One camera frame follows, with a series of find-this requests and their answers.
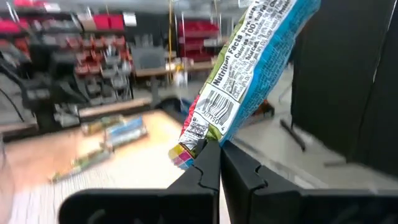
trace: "snack bag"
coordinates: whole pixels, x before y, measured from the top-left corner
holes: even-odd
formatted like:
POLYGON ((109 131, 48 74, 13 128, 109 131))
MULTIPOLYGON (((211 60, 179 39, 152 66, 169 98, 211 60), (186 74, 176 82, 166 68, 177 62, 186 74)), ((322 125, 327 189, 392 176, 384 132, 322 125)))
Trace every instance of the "snack bag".
POLYGON ((193 164, 199 139, 222 145, 258 109, 319 7, 320 0, 257 0, 248 7, 192 103, 179 144, 169 151, 176 166, 193 164))

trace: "barcode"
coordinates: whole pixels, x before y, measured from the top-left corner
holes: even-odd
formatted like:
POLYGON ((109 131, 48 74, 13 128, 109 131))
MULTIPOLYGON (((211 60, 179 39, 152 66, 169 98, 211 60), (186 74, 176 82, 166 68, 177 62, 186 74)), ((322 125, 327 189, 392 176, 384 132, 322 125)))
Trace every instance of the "barcode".
POLYGON ((227 99, 225 96, 216 93, 216 91, 211 90, 207 99, 205 100, 205 105, 203 105, 202 112, 211 114, 218 124, 223 125, 231 116, 232 108, 234 104, 232 101, 227 99))

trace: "concrete floor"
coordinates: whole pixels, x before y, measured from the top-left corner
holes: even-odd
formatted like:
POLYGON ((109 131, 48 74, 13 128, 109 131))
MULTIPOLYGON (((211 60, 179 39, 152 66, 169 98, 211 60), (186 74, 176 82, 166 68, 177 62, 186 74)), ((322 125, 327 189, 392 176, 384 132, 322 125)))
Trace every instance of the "concrete floor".
MULTIPOLYGON (((161 88, 162 96, 178 95, 194 99, 206 75, 191 81, 188 88, 161 88)), ((398 189, 398 180, 359 164, 325 167, 325 163, 344 161, 343 157, 327 149, 321 142, 303 131, 297 130, 306 142, 307 151, 301 148, 281 128, 281 118, 290 120, 292 69, 288 68, 268 100, 275 106, 275 117, 241 128, 234 143, 252 157, 304 188, 334 189, 398 189)), ((136 98, 147 96, 137 91, 136 98)))

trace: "black cord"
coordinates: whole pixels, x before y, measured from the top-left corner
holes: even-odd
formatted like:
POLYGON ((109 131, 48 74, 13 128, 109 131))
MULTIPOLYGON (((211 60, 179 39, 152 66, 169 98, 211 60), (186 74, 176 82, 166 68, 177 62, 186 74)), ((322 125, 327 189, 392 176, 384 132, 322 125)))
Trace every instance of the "black cord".
POLYGON ((14 109, 15 109, 15 111, 17 112, 18 117, 21 119, 21 121, 22 121, 22 122, 25 122, 24 117, 22 117, 21 112, 19 112, 17 106, 15 105, 14 102, 12 102, 11 98, 9 97, 9 95, 8 95, 4 90, 2 90, 1 88, 0 88, 0 92, 7 98, 7 100, 10 101, 11 105, 14 107, 14 109))

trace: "plastic bag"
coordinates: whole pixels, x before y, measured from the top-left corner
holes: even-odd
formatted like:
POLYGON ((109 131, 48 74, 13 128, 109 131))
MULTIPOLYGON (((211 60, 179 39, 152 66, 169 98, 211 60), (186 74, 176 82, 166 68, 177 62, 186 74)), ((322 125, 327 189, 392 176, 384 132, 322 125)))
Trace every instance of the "plastic bag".
POLYGON ((220 52, 190 107, 179 144, 169 151, 187 169, 199 139, 229 140, 267 97, 282 74, 295 38, 320 0, 254 1, 220 52))

